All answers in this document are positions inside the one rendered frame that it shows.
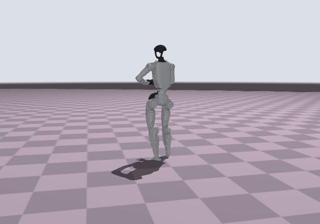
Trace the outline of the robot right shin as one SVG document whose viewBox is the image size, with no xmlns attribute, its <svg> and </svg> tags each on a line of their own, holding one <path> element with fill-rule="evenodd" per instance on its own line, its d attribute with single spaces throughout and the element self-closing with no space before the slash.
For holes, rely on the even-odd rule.
<svg viewBox="0 0 320 224">
<path fill-rule="evenodd" d="M 169 127 L 170 132 L 168 134 L 164 134 L 162 133 L 162 138 L 163 138 L 163 143 L 165 146 L 165 152 L 166 152 L 166 156 L 171 156 L 171 128 Z"/>
</svg>

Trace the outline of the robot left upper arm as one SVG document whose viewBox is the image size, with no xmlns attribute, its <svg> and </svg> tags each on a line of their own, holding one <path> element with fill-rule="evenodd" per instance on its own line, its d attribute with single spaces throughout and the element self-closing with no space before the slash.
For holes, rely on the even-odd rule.
<svg viewBox="0 0 320 224">
<path fill-rule="evenodd" d="M 156 67 L 155 63 L 148 63 L 146 67 L 140 72 L 140 74 L 136 77 L 138 82 L 143 81 L 143 77 L 147 75 L 150 71 L 153 71 Z"/>
</svg>

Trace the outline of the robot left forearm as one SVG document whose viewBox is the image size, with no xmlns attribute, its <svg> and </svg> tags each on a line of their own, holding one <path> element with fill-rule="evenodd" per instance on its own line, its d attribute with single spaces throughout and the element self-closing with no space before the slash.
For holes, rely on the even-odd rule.
<svg viewBox="0 0 320 224">
<path fill-rule="evenodd" d="M 142 81 L 142 82 L 139 82 L 139 83 L 141 83 L 141 84 L 143 84 L 143 85 L 149 85 L 150 82 L 148 82 L 147 79 L 146 79 L 146 80 L 143 79 L 143 81 Z"/>
</svg>

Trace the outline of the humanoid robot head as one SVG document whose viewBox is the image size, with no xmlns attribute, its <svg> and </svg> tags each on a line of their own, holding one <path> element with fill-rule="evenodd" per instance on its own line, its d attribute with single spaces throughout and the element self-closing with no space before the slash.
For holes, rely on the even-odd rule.
<svg viewBox="0 0 320 224">
<path fill-rule="evenodd" d="M 158 45 L 154 48 L 154 51 L 155 51 L 155 56 L 156 58 L 158 59 L 158 62 L 166 62 L 164 60 L 164 57 L 162 57 L 163 55 L 163 52 L 166 51 L 166 47 L 164 45 Z M 157 52 L 161 53 L 160 57 L 157 56 Z"/>
</svg>

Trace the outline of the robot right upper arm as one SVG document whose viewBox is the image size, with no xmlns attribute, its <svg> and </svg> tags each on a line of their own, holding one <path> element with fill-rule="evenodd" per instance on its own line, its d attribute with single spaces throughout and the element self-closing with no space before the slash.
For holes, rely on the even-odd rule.
<svg viewBox="0 0 320 224">
<path fill-rule="evenodd" d="M 170 84 L 173 84 L 174 83 L 174 81 L 175 81 L 175 65 L 174 64 L 172 64 L 172 63 L 170 63 L 170 65 L 171 65 L 171 81 L 170 81 Z"/>
</svg>

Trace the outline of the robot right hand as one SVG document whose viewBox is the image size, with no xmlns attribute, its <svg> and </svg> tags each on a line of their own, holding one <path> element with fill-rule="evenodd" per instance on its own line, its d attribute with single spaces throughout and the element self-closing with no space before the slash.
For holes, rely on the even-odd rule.
<svg viewBox="0 0 320 224">
<path fill-rule="evenodd" d="M 149 98 L 148 98 L 148 99 L 150 100 L 150 99 L 155 98 L 155 95 L 156 95 L 156 94 L 158 95 L 158 91 L 157 91 L 157 93 L 153 93 L 153 94 L 151 94 L 151 95 L 149 96 Z"/>
</svg>

